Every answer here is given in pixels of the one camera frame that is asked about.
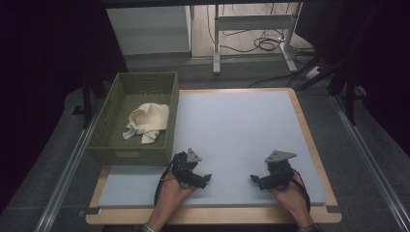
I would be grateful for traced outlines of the person's right hand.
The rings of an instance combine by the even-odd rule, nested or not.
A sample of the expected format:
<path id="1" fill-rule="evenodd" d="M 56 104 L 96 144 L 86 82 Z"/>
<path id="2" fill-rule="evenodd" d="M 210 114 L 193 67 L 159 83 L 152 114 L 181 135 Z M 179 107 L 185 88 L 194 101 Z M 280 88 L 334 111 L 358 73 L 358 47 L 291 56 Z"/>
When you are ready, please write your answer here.
<path id="1" fill-rule="evenodd" d="M 300 188 L 290 183 L 285 189 L 271 188 L 270 193 L 277 202 L 294 218 L 299 228 L 313 225 L 307 203 Z"/>

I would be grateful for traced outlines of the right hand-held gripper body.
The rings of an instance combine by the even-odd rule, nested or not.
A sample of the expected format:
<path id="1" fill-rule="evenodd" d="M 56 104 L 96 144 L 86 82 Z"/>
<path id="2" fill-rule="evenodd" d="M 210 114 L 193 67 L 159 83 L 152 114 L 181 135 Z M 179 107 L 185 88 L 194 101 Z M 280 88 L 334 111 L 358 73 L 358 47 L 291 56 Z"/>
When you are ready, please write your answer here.
<path id="1" fill-rule="evenodd" d="M 274 150 L 265 158 L 270 173 L 267 182 L 276 182 L 277 186 L 274 189 L 285 189 L 293 179 L 294 172 L 289 160 L 296 157 L 294 153 Z"/>

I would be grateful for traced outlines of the metal floor rail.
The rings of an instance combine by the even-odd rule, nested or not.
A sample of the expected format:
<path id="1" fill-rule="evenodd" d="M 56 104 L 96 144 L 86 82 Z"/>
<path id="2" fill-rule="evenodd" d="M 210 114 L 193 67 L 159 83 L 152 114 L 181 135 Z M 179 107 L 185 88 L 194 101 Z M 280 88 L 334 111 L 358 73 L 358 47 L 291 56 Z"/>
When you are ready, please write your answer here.
<path id="1" fill-rule="evenodd" d="M 330 96 L 330 100 L 334 104 L 342 124 L 345 126 L 349 136 L 356 146 L 356 149 L 364 160 L 370 176 L 372 177 L 375 185 L 383 196 L 401 232 L 410 232 L 410 214 L 405 209 L 404 204 L 400 200 L 396 191 L 388 182 L 388 179 L 382 172 L 380 166 L 373 156 L 373 153 L 369 150 L 359 130 L 350 122 L 350 120 L 346 116 L 345 107 L 342 101 L 335 96 Z"/>
<path id="2" fill-rule="evenodd" d="M 58 212 L 64 202 L 68 189 L 72 183 L 76 169 L 78 168 L 83 153 L 85 151 L 86 144 L 89 140 L 91 130 L 94 127 L 98 114 L 103 107 L 103 101 L 97 100 L 92 107 L 91 112 L 93 116 L 87 126 L 81 131 L 79 138 L 77 139 L 73 151 L 69 155 L 69 159 L 56 183 L 56 186 L 48 198 L 47 204 L 44 207 L 43 213 L 34 229 L 34 232 L 50 232 L 51 228 L 56 220 Z"/>

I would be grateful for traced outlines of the green woven basket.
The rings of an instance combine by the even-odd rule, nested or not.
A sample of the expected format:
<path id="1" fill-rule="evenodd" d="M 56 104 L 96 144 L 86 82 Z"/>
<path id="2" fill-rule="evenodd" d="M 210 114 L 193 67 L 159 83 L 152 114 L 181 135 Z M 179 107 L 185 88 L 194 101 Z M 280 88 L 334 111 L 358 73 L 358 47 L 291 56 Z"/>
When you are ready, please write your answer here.
<path id="1" fill-rule="evenodd" d="M 103 165 L 166 165 L 173 149 L 179 83 L 175 72 L 119 72 L 92 128 L 86 151 Z M 143 103 L 169 106 L 167 128 L 156 141 L 123 137 L 129 116 Z"/>

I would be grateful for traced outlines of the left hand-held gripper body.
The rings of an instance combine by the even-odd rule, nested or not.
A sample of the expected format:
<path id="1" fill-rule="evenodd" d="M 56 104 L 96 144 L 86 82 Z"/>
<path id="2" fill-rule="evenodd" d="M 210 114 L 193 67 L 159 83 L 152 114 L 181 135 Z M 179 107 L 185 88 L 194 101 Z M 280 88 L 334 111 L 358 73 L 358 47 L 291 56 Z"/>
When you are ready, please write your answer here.
<path id="1" fill-rule="evenodd" d="M 200 161 L 201 158 L 192 148 L 174 156 L 172 173 L 181 187 L 190 187 L 189 182 L 202 181 L 201 176 L 193 172 Z"/>

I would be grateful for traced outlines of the black metal stand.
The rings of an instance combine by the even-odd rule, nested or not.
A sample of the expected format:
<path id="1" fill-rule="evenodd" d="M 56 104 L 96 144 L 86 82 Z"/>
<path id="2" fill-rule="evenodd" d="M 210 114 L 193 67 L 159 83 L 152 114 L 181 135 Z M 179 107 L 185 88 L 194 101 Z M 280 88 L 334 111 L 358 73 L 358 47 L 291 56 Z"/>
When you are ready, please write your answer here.
<path id="1" fill-rule="evenodd" d="M 345 116 L 353 126 L 356 125 L 354 103 L 355 100 L 362 99 L 362 97 L 356 95 L 357 77 L 354 66 L 350 67 L 346 64 L 340 64 L 335 70 L 335 76 L 327 87 L 330 95 L 338 95 L 342 89 L 345 89 Z"/>
<path id="2" fill-rule="evenodd" d="M 83 115 L 83 128 L 87 129 L 92 118 L 90 84 L 87 76 L 82 77 L 82 99 L 83 105 L 77 105 L 73 110 L 73 115 Z"/>

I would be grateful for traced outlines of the white cabinet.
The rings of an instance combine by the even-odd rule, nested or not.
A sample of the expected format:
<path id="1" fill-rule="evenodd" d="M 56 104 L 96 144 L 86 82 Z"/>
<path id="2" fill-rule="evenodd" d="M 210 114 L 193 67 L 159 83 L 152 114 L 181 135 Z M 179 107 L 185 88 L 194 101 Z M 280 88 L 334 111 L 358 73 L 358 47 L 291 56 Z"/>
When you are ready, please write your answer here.
<path id="1" fill-rule="evenodd" d="M 190 52 L 190 7 L 107 9 L 124 55 Z"/>

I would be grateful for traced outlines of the cream knitted cloth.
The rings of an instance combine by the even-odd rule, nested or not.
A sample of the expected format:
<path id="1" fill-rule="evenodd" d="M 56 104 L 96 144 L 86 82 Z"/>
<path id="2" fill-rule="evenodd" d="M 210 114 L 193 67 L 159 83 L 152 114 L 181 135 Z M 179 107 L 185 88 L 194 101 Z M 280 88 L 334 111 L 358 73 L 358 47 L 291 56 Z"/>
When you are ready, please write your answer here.
<path id="1" fill-rule="evenodd" d="M 151 144 L 157 140 L 161 131 L 167 129 L 169 106 L 166 104 L 143 103 L 129 116 L 128 129 L 124 139 L 141 135 L 142 144 Z"/>

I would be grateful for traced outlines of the person's left hand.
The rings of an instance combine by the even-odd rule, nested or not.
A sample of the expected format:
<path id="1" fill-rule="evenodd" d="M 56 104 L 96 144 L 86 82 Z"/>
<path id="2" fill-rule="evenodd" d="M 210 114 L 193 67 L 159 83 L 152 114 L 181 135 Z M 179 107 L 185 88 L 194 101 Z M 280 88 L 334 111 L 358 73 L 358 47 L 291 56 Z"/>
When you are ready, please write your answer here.
<path id="1" fill-rule="evenodd" d="M 164 178 L 155 210 L 160 220 L 167 222 L 184 201 L 195 191 L 195 187 L 181 188 L 172 173 Z"/>

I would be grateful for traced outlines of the white desk frame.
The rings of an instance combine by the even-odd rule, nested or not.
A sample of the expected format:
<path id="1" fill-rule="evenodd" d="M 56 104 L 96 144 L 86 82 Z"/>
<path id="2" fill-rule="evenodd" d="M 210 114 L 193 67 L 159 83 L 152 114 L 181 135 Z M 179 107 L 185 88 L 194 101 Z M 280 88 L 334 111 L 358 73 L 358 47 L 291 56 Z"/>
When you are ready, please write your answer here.
<path id="1" fill-rule="evenodd" d="M 279 48 L 289 71 L 291 73 L 296 73 L 298 70 L 290 54 L 289 47 L 302 6 L 303 3 L 299 2 L 292 14 L 240 16 L 219 16 L 219 6 L 216 6 L 214 23 L 213 73 L 220 74 L 220 31 L 267 29 L 286 30 L 284 38 L 279 40 Z"/>

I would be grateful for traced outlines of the grey foam mat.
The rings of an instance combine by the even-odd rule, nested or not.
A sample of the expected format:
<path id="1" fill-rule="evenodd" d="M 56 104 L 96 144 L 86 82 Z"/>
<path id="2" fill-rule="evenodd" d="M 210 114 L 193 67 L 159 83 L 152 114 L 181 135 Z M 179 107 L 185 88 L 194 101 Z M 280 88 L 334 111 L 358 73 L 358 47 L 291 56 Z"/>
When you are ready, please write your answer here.
<path id="1" fill-rule="evenodd" d="M 194 172 L 211 179 L 189 196 L 187 207 L 275 205 L 274 197 L 250 178 L 269 174 L 265 158 L 274 151 L 295 155 L 289 162 L 302 174 L 313 205 L 327 202 L 286 91 L 182 94 L 173 152 L 188 148 L 201 157 Z"/>

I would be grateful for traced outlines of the white power strip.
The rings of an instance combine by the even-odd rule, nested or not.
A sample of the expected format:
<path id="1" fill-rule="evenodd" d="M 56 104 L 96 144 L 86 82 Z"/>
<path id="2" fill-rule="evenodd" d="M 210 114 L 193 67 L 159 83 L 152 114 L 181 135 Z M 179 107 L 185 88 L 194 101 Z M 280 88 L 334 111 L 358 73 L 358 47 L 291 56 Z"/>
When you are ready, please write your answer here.
<path id="1" fill-rule="evenodd" d="M 317 75 L 319 75 L 322 71 L 323 69 L 321 67 L 316 66 L 306 74 L 306 79 L 312 79 L 316 77 Z"/>

